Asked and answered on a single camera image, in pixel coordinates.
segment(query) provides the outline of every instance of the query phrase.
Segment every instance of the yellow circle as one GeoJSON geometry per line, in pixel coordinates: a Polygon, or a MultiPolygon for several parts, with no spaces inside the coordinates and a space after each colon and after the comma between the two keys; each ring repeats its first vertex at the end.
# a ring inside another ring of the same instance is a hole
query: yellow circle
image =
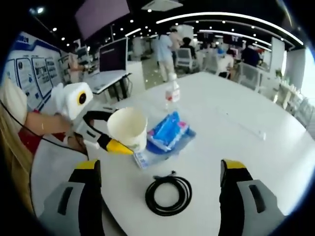
{"type": "Polygon", "coordinates": [[[86,101],[86,94],[85,94],[84,91],[82,91],[77,96],[77,103],[78,103],[78,105],[82,105],[82,104],[85,103],[85,101],[86,101]],[[81,97],[83,94],[85,95],[85,99],[84,100],[82,100],[82,97],[81,97]]]}

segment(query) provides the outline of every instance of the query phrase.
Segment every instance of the red clothing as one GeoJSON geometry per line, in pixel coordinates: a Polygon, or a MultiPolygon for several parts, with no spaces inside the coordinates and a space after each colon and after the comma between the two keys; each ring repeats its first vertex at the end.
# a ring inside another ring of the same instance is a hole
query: red clothing
{"type": "MultiPolygon", "coordinates": [[[[64,133],[59,133],[59,134],[53,134],[57,139],[59,139],[60,141],[63,142],[63,139],[65,138],[65,134],[64,133]]],[[[26,129],[21,129],[19,132],[19,137],[22,141],[22,143],[24,144],[24,146],[26,146],[26,148],[33,154],[35,155],[36,150],[39,146],[39,143],[42,139],[42,136],[36,136],[32,133],[30,133],[28,130],[26,129]]]]}

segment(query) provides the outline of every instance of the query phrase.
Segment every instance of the blue package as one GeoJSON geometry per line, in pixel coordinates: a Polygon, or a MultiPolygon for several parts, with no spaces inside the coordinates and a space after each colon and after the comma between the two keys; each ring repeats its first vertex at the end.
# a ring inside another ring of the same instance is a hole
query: blue package
{"type": "Polygon", "coordinates": [[[163,152],[171,151],[188,128],[188,124],[180,120],[178,112],[173,112],[148,132],[148,142],[157,146],[163,152]]]}

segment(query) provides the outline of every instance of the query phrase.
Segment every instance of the coiled cable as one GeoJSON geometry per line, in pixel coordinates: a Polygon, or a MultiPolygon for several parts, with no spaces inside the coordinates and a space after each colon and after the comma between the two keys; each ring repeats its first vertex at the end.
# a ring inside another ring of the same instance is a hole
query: coiled cable
{"type": "Polygon", "coordinates": [[[160,216],[172,216],[181,213],[183,210],[187,208],[191,201],[192,197],[192,188],[190,183],[184,179],[183,177],[176,177],[175,171],[172,171],[172,174],[165,177],[157,177],[155,176],[155,181],[150,184],[148,187],[145,199],[148,208],[155,214],[160,216]],[[164,184],[169,183],[172,184],[178,190],[179,198],[178,201],[172,206],[160,206],[154,199],[154,194],[156,189],[164,184]]]}

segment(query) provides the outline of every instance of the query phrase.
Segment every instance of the label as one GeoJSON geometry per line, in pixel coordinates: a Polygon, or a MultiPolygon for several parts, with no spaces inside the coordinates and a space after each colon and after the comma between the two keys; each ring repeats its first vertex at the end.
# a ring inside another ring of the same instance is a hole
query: label
{"type": "Polygon", "coordinates": [[[172,101],[172,102],[178,102],[180,99],[180,90],[174,90],[174,91],[166,91],[165,93],[165,99],[167,101],[172,101]]]}

